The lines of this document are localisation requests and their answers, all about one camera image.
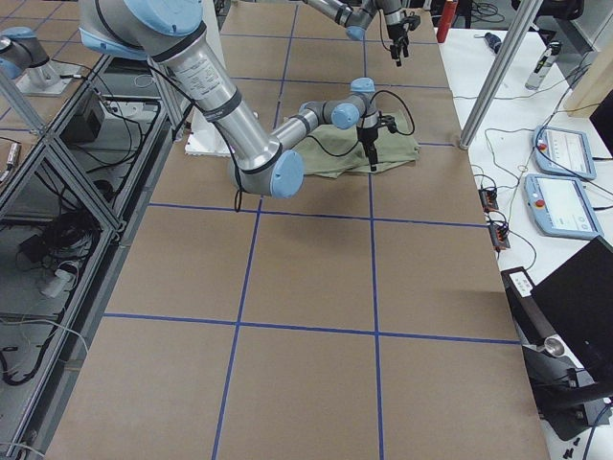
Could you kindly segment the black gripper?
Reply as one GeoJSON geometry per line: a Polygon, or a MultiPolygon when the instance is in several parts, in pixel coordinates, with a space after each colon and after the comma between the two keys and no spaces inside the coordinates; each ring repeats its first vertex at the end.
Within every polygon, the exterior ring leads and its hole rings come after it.
{"type": "Polygon", "coordinates": [[[407,41],[407,30],[404,23],[386,25],[387,33],[393,42],[390,45],[390,53],[396,66],[401,65],[401,52],[405,58],[409,57],[409,42],[407,41]]]}
{"type": "Polygon", "coordinates": [[[378,138],[378,129],[375,126],[360,127],[358,129],[358,141],[362,144],[369,161],[370,171],[377,171],[378,154],[375,141],[378,138]]]}

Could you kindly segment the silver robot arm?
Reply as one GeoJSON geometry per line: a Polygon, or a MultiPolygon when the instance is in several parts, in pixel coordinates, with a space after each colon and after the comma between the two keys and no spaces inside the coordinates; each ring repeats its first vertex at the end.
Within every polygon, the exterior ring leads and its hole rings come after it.
{"type": "Polygon", "coordinates": [[[408,14],[401,1],[362,1],[355,10],[349,4],[333,0],[306,0],[305,4],[331,19],[346,30],[346,35],[354,41],[362,41],[375,15],[380,14],[385,22],[392,43],[389,52],[397,66],[403,58],[409,57],[409,35],[420,24],[420,17],[408,14]]]}
{"type": "Polygon", "coordinates": [[[294,196],[305,174],[294,146],[323,125],[356,128],[370,166],[376,166],[372,80],[354,80],[344,100],[305,103],[268,133],[209,46],[199,1],[81,1],[79,31],[83,45],[93,51],[151,59],[170,70],[187,99],[233,148],[230,173],[245,193],[294,196]]]}

